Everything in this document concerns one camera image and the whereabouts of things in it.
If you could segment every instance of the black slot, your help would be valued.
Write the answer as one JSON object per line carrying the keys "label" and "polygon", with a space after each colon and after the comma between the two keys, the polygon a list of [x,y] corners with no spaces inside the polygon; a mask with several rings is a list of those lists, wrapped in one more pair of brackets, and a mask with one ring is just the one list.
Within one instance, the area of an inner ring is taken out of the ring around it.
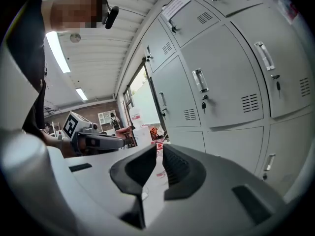
{"label": "black slot", "polygon": [[71,172],[75,172],[75,171],[81,171],[81,170],[85,170],[87,168],[91,168],[92,165],[89,163],[84,163],[84,164],[79,164],[79,165],[74,165],[74,166],[70,166],[69,169]]}
{"label": "black slot", "polygon": [[256,225],[271,217],[270,212],[246,186],[234,187],[232,191]]}

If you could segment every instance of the white plastic surface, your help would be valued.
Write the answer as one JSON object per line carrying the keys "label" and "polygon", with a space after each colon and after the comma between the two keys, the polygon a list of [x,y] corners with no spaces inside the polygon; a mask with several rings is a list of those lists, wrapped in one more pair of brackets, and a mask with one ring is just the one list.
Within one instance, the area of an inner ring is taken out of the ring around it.
{"label": "white plastic surface", "polygon": [[129,110],[132,124],[135,128],[140,128],[143,125],[141,110],[137,107],[133,107]]}
{"label": "white plastic surface", "polygon": [[147,146],[152,142],[150,131],[148,126],[141,126],[133,130],[134,137],[137,141],[138,146]]}

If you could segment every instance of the window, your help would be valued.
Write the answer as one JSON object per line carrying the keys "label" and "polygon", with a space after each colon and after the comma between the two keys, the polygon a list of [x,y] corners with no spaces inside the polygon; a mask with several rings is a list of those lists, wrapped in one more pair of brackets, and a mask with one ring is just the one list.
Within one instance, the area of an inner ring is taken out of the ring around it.
{"label": "window", "polygon": [[140,69],[140,71],[138,72],[138,74],[136,75],[136,77],[134,78],[130,85],[131,94],[134,95],[143,86],[143,84],[145,84],[147,80],[148,78],[146,70],[144,66],[142,66],[142,68]]}

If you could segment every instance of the locker handle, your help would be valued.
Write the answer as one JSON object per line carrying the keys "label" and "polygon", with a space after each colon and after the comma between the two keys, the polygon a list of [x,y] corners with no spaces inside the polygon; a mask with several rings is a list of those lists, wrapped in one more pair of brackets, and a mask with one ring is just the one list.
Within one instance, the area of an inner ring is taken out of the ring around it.
{"label": "locker handle", "polygon": [[166,105],[166,100],[165,100],[164,93],[163,93],[163,91],[161,91],[161,92],[159,92],[159,93],[160,93],[160,95],[161,95],[161,97],[162,97],[163,106],[166,107],[167,105]]}
{"label": "locker handle", "polygon": [[266,46],[264,45],[264,43],[259,41],[259,42],[255,43],[255,46],[256,46],[262,60],[264,61],[264,64],[266,66],[267,71],[275,69],[275,64],[273,63],[272,58],[271,58]]}
{"label": "locker handle", "polygon": [[209,91],[207,82],[206,82],[205,77],[203,75],[203,72],[200,68],[197,70],[194,70],[192,72],[192,75],[193,75],[193,78],[195,79],[197,88],[198,88],[200,93]]}
{"label": "locker handle", "polygon": [[274,160],[275,160],[275,156],[276,156],[276,154],[270,154],[270,155],[268,156],[268,160],[267,160],[267,162],[266,162],[264,171],[269,171],[269,170],[271,170],[271,166],[272,166],[272,164],[273,164],[273,162],[274,162]]}

